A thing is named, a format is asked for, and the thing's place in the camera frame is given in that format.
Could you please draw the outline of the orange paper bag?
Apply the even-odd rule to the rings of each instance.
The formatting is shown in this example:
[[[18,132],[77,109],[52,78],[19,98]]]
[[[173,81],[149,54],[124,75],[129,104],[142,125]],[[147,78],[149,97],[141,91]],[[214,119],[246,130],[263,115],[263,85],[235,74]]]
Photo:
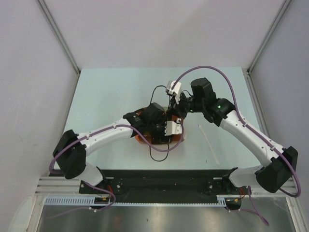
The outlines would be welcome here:
[[[141,108],[136,111],[138,115],[142,115],[144,118],[146,118],[146,122],[148,123],[148,128],[142,132],[142,135],[136,134],[135,139],[140,144],[146,144],[149,147],[149,150],[155,149],[156,145],[166,145],[167,149],[164,150],[166,152],[166,156],[163,159],[153,159],[156,162],[162,162],[165,161],[168,158],[169,151],[171,150],[170,146],[175,147],[178,143],[182,142],[184,140],[184,130],[182,134],[179,135],[172,135],[171,136],[171,143],[170,144],[151,144],[151,132],[157,127],[157,126],[164,126],[166,125],[167,121],[175,120],[176,116],[168,116],[167,110],[158,105],[157,103],[153,102],[155,90],[153,90],[149,106],[145,108]]]

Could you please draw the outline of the white straw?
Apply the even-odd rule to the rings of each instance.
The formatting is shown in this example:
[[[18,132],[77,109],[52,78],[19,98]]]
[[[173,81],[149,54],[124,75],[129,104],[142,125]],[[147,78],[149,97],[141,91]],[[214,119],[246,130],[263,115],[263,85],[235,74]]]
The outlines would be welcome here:
[[[209,140],[208,140],[208,137],[207,137],[206,133],[204,132],[202,126],[199,124],[198,127],[199,127],[201,133],[203,134],[206,143],[207,143],[208,146],[209,146],[209,149],[210,149],[210,151],[211,151],[211,153],[212,153],[212,155],[213,155],[213,157],[214,157],[214,159],[215,159],[216,164],[217,164],[217,165],[220,165],[219,160],[218,160],[218,158],[217,158],[217,156],[216,156],[216,154],[215,154],[215,152],[214,152],[214,150],[213,150],[213,148],[212,148],[212,146],[211,146],[211,144],[210,144],[210,142],[209,142]]]

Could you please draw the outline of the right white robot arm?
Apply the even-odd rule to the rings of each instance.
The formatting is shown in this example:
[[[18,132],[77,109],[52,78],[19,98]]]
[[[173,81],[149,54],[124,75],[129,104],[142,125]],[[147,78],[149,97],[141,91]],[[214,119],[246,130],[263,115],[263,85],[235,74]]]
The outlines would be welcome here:
[[[186,97],[178,81],[169,81],[166,93],[171,96],[171,108],[181,117],[188,113],[202,113],[204,118],[237,138],[260,162],[251,168],[233,168],[223,189],[234,194],[242,186],[259,185],[275,193],[282,190],[291,177],[295,176],[298,151],[272,141],[257,130],[240,113],[235,101],[218,98],[207,78],[191,82],[193,95]]]

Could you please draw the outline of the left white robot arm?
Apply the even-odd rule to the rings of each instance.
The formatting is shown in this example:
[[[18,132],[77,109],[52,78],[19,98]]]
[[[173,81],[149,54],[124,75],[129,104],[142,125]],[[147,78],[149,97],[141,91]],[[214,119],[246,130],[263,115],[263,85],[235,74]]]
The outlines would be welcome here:
[[[68,180],[77,178],[85,181],[94,192],[102,193],[107,182],[99,168],[86,160],[88,156],[105,145],[135,137],[157,151],[169,152],[170,147],[162,149],[158,145],[169,145],[172,142],[172,137],[178,132],[173,127],[178,122],[179,119],[171,113],[171,109],[153,102],[95,130],[80,133],[67,130],[54,148],[49,171]]]

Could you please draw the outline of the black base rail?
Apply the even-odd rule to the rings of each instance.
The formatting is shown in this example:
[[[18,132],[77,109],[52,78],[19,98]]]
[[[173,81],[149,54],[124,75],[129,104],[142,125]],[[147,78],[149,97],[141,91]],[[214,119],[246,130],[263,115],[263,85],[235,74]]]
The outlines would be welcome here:
[[[111,189],[118,203],[213,203],[218,195],[238,195],[231,170],[101,170],[97,185]]]

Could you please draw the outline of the right aluminium frame post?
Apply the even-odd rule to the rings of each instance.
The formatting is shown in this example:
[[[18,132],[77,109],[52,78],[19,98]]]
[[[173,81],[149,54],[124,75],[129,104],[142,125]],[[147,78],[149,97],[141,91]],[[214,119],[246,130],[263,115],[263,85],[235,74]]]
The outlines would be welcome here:
[[[293,0],[284,0],[278,9],[273,21],[271,22],[265,36],[262,39],[261,44],[259,45],[254,57],[252,58],[246,72],[248,75],[251,75],[253,70],[255,69],[259,59],[262,57],[263,53],[265,52],[268,44],[270,43],[272,37],[274,36],[276,30],[278,29],[281,21],[283,20],[285,14],[288,12]]]

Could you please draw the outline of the aluminium frame post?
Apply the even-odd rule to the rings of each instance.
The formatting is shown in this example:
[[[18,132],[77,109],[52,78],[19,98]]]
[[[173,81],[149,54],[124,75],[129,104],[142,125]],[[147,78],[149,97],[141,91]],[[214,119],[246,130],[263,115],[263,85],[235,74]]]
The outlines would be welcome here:
[[[81,74],[81,70],[78,67],[78,64],[59,28],[59,26],[57,25],[57,22],[55,20],[55,18],[52,15],[51,10],[49,9],[47,3],[45,0],[36,0],[36,3],[44,17],[44,19],[46,20],[47,24],[49,25],[54,37],[56,38],[61,50],[63,51],[67,61],[69,62],[70,66],[72,67],[72,69],[74,70],[75,74],[79,77]]]
[[[284,0],[278,9],[273,21],[271,22],[265,36],[262,39],[261,44],[259,45],[254,57],[252,58],[246,72],[248,75],[251,75],[253,70],[255,69],[259,59],[262,57],[263,53],[265,52],[268,44],[270,43],[272,37],[274,36],[276,30],[278,29],[281,21],[283,20],[285,14],[288,12],[293,0]]]

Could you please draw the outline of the left aluminium frame post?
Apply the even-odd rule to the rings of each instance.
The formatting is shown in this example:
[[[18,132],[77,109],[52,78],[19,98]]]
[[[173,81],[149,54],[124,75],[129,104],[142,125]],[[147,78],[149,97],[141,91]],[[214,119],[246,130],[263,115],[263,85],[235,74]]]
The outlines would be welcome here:
[[[67,61],[69,62],[70,66],[72,67],[72,69],[74,70],[75,74],[79,77],[81,74],[81,70],[78,67],[78,64],[59,28],[59,26],[57,25],[57,22],[55,20],[55,18],[52,15],[51,10],[49,9],[47,3],[45,0],[36,0],[36,3],[44,17],[44,19],[46,20],[47,24],[49,25],[54,37],[56,38],[61,50],[63,51]]]

